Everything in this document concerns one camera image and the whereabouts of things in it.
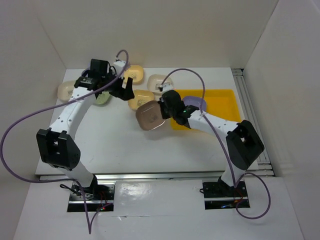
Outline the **brown panda plate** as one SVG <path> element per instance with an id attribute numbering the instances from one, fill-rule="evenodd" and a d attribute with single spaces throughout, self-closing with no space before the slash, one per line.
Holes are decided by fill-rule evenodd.
<path id="1" fill-rule="evenodd" d="M 136 120 L 144 131 L 154 130 L 165 123 L 162 117 L 160 104 L 156 100 L 140 106 L 135 112 Z"/>

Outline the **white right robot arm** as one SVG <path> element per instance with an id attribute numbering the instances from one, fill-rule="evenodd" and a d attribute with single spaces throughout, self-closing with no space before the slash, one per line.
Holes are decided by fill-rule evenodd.
<path id="1" fill-rule="evenodd" d="M 245 172 L 265 150 L 252 123 L 226 120 L 197 106 L 185 105 L 175 90 L 163 93 L 158 103 L 163 119 L 172 118 L 180 126 L 217 138 L 227 160 L 227 167 L 218 180 L 218 190 L 223 196 L 230 196 Z"/>

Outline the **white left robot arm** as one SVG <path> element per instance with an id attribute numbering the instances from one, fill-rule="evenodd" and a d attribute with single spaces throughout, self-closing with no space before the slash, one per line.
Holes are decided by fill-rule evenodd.
<path id="1" fill-rule="evenodd" d="M 73 179 L 88 200 L 97 197 L 100 188 L 97 177 L 81 163 L 75 135 L 88 109 L 103 92 L 124 101 L 134 98 L 131 78 L 123 87 L 124 72 L 128 68 L 129 63 L 118 58 L 113 64 L 92 59 L 90 68 L 75 81 L 72 95 L 59 117 L 36 134 L 42 162 Z"/>

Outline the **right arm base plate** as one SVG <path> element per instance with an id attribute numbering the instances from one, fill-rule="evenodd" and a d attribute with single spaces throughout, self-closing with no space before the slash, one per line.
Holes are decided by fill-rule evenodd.
<path id="1" fill-rule="evenodd" d="M 224 184 L 222 181 L 203 182 L 199 190 L 204 197 L 205 210 L 221 210 L 250 208 L 247 186 L 241 181 L 236 188 Z"/>

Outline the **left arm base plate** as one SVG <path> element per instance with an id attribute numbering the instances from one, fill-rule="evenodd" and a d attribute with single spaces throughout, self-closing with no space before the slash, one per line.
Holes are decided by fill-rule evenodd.
<path id="1" fill-rule="evenodd" d="M 69 193 L 67 212 L 68 213 L 81 213 L 85 212 L 84 198 L 81 194 L 80 188 L 72 184 L 71 187 L 65 184 L 60 184 L 60 188 L 65 189 Z M 98 190 L 94 195 L 85 194 L 87 211 L 96 212 L 100 210 L 101 212 L 113 212 L 114 211 L 114 197 L 115 197 L 116 185 L 114 183 L 110 184 L 100 184 Z"/>

